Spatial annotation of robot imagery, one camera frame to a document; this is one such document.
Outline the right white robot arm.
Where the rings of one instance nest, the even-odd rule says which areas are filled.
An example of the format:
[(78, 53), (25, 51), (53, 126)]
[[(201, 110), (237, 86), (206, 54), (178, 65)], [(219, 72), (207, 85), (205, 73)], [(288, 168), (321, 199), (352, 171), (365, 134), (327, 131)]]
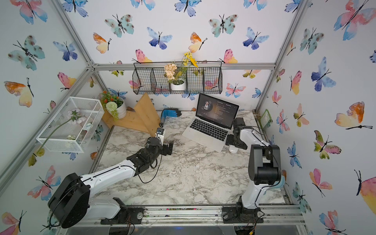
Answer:
[(252, 126), (247, 126), (243, 118), (233, 120), (233, 133), (228, 135), (226, 145), (233, 154), (240, 149), (249, 150), (249, 185), (233, 207), (222, 208), (224, 223), (263, 222), (259, 207), (261, 197), (268, 189), (284, 185), (280, 169), (280, 148), (264, 141), (261, 134)]

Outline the silver laptop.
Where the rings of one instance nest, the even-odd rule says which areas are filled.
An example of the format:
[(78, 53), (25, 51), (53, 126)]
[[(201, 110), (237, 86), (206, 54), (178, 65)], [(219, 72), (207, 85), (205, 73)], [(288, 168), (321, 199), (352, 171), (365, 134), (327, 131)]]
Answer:
[(239, 107), (237, 104), (200, 93), (195, 118), (183, 132), (183, 137), (221, 152)]

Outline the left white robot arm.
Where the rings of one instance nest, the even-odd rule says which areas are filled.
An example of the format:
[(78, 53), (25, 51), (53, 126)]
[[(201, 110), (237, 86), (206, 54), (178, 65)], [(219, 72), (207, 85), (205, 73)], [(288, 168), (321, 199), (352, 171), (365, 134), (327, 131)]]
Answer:
[(67, 229), (81, 220), (92, 219), (100, 219), (105, 225), (137, 224), (139, 219), (132, 221), (132, 212), (119, 198), (106, 201), (93, 196), (119, 181), (139, 177), (150, 168), (159, 169), (163, 156), (172, 151), (173, 142), (165, 145), (163, 137), (157, 135), (148, 138), (144, 148), (119, 164), (82, 176), (67, 175), (48, 202), (50, 213), (44, 229)]

